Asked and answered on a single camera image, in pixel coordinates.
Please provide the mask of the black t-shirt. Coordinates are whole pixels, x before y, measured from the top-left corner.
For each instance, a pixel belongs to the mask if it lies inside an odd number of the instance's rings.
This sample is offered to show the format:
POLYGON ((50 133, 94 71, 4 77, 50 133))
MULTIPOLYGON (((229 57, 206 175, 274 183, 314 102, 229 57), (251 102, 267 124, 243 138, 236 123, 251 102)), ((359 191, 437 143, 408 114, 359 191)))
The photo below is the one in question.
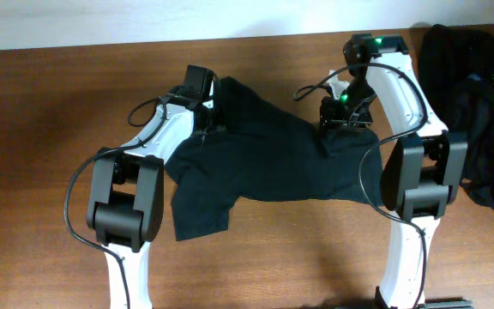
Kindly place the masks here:
POLYGON ((227 76, 217 103, 223 130, 184 140, 165 164, 176 183, 172 219, 178 241, 226 231, 240 197, 263 202, 308 199, 381 205, 382 156, 369 129, 320 134, 227 76))

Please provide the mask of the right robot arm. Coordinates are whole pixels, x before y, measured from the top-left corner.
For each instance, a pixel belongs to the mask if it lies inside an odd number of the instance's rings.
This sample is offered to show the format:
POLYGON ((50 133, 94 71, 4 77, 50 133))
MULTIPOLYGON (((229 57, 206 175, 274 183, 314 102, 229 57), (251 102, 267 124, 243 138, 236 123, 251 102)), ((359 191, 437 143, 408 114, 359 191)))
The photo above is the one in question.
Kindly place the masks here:
POLYGON ((425 279, 432 238, 456 197, 467 154, 467 139, 452 133, 433 112, 413 72, 400 35, 354 34, 343 47, 351 82, 336 73, 324 78, 333 95, 322 100, 320 127, 365 129, 373 100, 382 104, 392 134, 362 155, 365 162, 383 144, 394 148, 380 178, 381 206, 391 222, 384 275, 375 292, 377 308, 471 308, 462 298, 429 300, 425 279))

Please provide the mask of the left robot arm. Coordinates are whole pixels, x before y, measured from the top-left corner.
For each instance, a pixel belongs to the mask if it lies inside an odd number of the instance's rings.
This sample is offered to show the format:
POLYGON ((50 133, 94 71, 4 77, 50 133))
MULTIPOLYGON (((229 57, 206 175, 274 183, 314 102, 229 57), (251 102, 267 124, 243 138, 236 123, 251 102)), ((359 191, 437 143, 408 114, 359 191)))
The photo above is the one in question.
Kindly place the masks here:
POLYGON ((164 210, 164 168, 178 146, 215 127, 220 79, 188 65, 184 81, 148 100, 139 132, 93 161, 87 226, 105 253, 112 308, 150 308, 148 257, 164 210))

